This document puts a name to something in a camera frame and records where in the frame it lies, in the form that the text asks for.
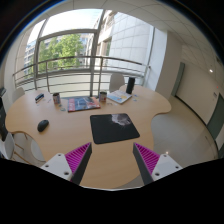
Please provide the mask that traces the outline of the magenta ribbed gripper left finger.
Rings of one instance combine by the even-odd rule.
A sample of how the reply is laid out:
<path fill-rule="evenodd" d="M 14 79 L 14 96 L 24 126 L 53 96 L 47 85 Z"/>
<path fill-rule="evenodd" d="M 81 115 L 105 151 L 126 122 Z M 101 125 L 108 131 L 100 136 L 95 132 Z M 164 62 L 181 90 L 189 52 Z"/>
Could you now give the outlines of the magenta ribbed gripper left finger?
<path fill-rule="evenodd" d="M 42 169 L 79 185 L 91 154 L 92 144 L 86 143 L 66 154 L 57 153 L 42 166 Z"/>

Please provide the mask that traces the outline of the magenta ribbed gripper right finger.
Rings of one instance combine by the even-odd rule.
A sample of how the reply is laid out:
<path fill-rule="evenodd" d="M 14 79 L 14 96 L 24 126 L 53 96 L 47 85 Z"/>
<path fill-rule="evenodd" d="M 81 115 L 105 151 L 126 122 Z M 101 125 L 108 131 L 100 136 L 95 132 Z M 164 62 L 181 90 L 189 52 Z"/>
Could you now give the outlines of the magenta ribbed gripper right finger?
<path fill-rule="evenodd" d="M 158 154 L 138 143 L 133 144 L 133 154 L 145 185 L 182 169 L 168 154 Z"/>

